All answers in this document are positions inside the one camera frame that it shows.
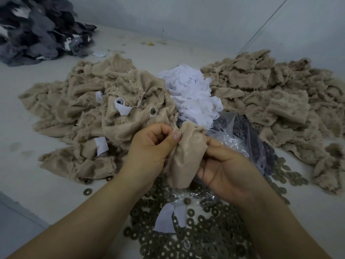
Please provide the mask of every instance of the person's left hand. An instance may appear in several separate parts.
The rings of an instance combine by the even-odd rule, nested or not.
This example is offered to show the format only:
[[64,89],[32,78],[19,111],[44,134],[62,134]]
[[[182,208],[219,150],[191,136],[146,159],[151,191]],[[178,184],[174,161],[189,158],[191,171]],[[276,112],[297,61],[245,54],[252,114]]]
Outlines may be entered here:
[[161,173],[165,158],[177,146],[180,132],[157,123],[144,128],[133,137],[126,161],[120,171],[140,194],[147,193]]

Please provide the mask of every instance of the hand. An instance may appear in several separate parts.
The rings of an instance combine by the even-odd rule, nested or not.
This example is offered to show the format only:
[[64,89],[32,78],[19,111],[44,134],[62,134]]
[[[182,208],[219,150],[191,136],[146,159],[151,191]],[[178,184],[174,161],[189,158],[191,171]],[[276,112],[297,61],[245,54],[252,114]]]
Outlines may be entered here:
[[172,127],[162,123],[140,130],[133,137],[120,174],[142,195],[147,193],[161,173],[165,158],[180,139],[180,132],[173,132]]
[[216,195],[245,208],[263,191],[269,191],[264,177],[242,154],[208,136],[207,145],[197,175]]

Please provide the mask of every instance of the pile of tan fabric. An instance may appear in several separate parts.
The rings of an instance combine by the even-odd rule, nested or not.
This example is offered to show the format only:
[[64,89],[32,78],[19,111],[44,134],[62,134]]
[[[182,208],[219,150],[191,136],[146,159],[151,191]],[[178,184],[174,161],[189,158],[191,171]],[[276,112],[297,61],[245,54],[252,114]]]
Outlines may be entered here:
[[263,141],[314,166],[314,182],[338,193],[345,176],[343,150],[339,144],[325,149],[323,138],[345,133],[345,83],[330,70],[311,68],[307,58],[275,64],[269,53],[242,53],[201,72],[212,78],[212,93],[226,111],[246,115]]
[[[343,150],[338,144],[325,149],[323,138],[343,135],[345,86],[331,78],[329,70],[312,69],[308,59],[275,64],[269,51],[262,50],[226,58],[201,71],[212,78],[212,93],[221,98],[226,111],[246,115],[262,140],[315,166],[315,183],[339,192],[345,174]],[[96,101],[98,91],[103,93],[101,103]],[[41,167],[82,183],[117,173],[136,131],[156,122],[177,129],[178,113],[164,80],[137,70],[118,54],[97,64],[81,61],[66,81],[37,83],[19,98],[40,118],[35,131],[68,144],[41,156]],[[133,107],[130,114],[120,115],[114,103],[118,98]],[[200,138],[206,149],[197,135],[205,130],[188,127],[186,133]],[[109,150],[103,155],[97,156],[95,137],[106,137]],[[173,154],[181,151],[187,151],[183,145]],[[175,161],[169,160],[168,166],[174,166]]]

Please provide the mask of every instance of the table surface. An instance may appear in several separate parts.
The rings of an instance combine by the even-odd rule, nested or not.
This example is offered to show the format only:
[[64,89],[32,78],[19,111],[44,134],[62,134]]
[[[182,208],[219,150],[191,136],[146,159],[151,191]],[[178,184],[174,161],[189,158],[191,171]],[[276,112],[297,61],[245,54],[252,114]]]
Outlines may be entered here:
[[[123,57],[132,59],[138,69],[152,74],[180,63],[199,68],[224,57],[234,57],[233,54],[187,43],[166,41],[164,45],[157,43],[161,41],[159,38],[104,26],[98,28],[94,40],[94,45],[88,48],[90,54],[94,51],[119,51]],[[85,59],[92,62],[103,60],[93,55]],[[37,158],[41,154],[62,148],[65,144],[35,133],[31,126],[37,118],[24,109],[17,96],[36,82],[64,80],[78,60],[77,57],[64,56],[38,65],[10,68],[0,64],[0,126],[3,133],[0,144],[0,191],[49,224],[55,223],[86,200],[87,197],[83,195],[86,186],[39,168]],[[310,178],[311,167],[281,149],[276,152],[287,160],[293,171]],[[97,191],[105,183],[105,180],[95,181],[91,188]],[[289,207],[303,227],[333,258],[345,258],[345,196],[326,194],[315,185],[292,187],[285,184],[284,187],[287,189],[286,197],[291,201]],[[204,213],[199,210],[196,216]],[[117,258],[141,258],[139,242],[125,239],[122,233],[113,242],[111,251]]]

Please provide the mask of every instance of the person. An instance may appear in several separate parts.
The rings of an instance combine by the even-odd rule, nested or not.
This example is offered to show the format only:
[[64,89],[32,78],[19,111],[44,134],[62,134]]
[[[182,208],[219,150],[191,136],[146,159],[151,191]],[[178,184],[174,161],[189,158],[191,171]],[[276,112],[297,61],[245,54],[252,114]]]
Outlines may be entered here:
[[[101,258],[180,138],[165,124],[140,130],[113,180],[8,258]],[[197,176],[236,205],[261,258],[330,258],[246,157],[211,137],[207,145]]]

